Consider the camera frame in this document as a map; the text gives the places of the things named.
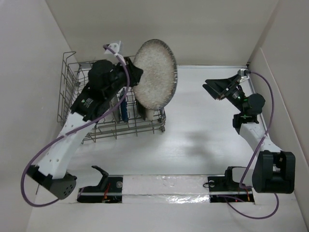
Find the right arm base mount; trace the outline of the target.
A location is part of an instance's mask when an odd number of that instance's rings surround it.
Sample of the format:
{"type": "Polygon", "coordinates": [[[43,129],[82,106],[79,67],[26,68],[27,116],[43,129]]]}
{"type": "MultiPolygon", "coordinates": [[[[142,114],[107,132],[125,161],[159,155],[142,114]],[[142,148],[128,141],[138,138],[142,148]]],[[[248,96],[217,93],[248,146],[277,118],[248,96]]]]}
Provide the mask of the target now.
{"type": "Polygon", "coordinates": [[[254,203],[252,189],[242,189],[239,187],[239,180],[233,180],[233,174],[245,167],[229,166],[224,175],[210,175],[203,184],[209,190],[210,203],[254,203]]]}

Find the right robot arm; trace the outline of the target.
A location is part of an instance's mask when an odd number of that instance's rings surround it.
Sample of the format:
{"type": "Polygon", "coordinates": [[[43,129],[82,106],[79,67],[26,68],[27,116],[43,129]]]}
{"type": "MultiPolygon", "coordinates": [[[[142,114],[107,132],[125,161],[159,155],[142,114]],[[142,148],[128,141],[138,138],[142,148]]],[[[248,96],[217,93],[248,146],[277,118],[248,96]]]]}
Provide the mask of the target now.
{"type": "Polygon", "coordinates": [[[253,188],[258,193],[291,194],[295,188],[295,156],[275,145],[268,135],[269,127],[259,124],[265,98],[254,93],[247,96],[241,82],[250,78],[251,72],[240,69],[227,79],[208,79],[203,88],[215,99],[227,99],[239,113],[233,117],[233,128],[253,150],[253,155],[241,178],[231,173],[223,178],[224,187],[234,190],[253,188]]]}

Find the cream three-section divided plate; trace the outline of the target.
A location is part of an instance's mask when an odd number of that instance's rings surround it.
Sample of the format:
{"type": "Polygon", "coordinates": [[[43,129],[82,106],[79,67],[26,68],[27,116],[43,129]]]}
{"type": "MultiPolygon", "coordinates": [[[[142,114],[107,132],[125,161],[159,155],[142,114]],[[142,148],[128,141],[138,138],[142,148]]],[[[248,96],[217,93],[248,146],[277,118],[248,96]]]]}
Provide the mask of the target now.
{"type": "Polygon", "coordinates": [[[152,121],[152,120],[153,120],[153,118],[154,118],[154,113],[155,113],[154,110],[145,109],[146,118],[147,118],[149,121],[152,121]]]}

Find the dark blue plate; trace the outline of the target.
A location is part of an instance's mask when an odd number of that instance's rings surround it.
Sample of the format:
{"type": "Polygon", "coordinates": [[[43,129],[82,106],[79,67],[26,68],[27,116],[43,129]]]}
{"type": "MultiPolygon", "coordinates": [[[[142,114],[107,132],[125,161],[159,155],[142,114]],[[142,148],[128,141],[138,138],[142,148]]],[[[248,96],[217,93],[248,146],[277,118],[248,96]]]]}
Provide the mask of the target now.
{"type": "MultiPolygon", "coordinates": [[[[119,96],[120,99],[122,99],[125,96],[125,88],[121,91],[121,94],[119,96]]],[[[127,123],[128,122],[128,112],[127,112],[127,102],[126,97],[124,97],[123,101],[120,104],[120,111],[121,111],[121,118],[122,120],[127,123]]]]}

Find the speckled beige round plate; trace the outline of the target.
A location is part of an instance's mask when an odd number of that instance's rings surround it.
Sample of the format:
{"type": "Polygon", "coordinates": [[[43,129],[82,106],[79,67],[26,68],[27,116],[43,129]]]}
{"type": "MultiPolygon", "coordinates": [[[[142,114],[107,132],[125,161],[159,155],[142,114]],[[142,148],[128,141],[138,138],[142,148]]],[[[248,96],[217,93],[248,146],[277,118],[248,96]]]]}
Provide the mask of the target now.
{"type": "Polygon", "coordinates": [[[162,40],[151,39],[142,44],[133,64],[143,70],[133,92],[146,109],[158,110],[173,98],[177,83],[177,62],[170,47],[162,40]]]}

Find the grey plate with deer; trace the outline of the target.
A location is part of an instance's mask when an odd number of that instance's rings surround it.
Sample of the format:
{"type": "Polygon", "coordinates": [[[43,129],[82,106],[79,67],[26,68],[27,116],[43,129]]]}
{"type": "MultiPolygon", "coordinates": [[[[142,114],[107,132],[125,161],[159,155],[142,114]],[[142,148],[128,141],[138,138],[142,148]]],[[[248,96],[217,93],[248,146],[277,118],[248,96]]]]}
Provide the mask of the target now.
{"type": "Polygon", "coordinates": [[[118,102],[119,100],[117,96],[113,97],[110,102],[110,108],[114,109],[114,111],[112,112],[112,117],[116,123],[120,122],[120,109],[119,106],[115,107],[118,104],[118,102]]]}

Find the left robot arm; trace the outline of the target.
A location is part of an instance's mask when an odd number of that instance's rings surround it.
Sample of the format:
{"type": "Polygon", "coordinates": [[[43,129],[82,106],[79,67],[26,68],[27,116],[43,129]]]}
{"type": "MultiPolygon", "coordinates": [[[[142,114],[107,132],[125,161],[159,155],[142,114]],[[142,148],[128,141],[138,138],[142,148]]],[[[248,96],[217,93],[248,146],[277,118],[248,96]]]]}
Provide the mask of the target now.
{"type": "Polygon", "coordinates": [[[70,159],[94,125],[115,110],[110,107],[111,100],[124,87],[136,86],[142,74],[130,58],[118,64],[94,62],[87,73],[88,82],[70,107],[58,137],[40,151],[45,156],[37,164],[29,164],[23,176],[31,177],[57,200],[67,198],[77,180],[67,171],[70,159]]]}

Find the cream plate with metallic rim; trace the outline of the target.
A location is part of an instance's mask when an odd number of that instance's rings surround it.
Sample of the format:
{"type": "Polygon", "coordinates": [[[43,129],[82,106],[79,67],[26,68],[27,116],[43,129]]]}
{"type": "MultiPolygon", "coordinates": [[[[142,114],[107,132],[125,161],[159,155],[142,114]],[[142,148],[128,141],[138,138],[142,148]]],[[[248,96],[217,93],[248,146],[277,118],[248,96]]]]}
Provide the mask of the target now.
{"type": "Polygon", "coordinates": [[[137,111],[138,114],[141,116],[142,120],[146,120],[146,108],[138,101],[136,100],[137,104],[137,111]]]}

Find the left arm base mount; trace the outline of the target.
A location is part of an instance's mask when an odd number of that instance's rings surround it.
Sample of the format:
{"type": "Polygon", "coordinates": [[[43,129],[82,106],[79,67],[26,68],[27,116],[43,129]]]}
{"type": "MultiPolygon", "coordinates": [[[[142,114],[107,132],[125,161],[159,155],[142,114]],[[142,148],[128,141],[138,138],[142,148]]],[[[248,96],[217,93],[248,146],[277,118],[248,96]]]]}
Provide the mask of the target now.
{"type": "Polygon", "coordinates": [[[122,175],[109,175],[105,170],[96,165],[91,167],[100,172],[101,179],[95,186],[80,188],[77,195],[77,202],[122,203],[124,177],[122,175]]]}

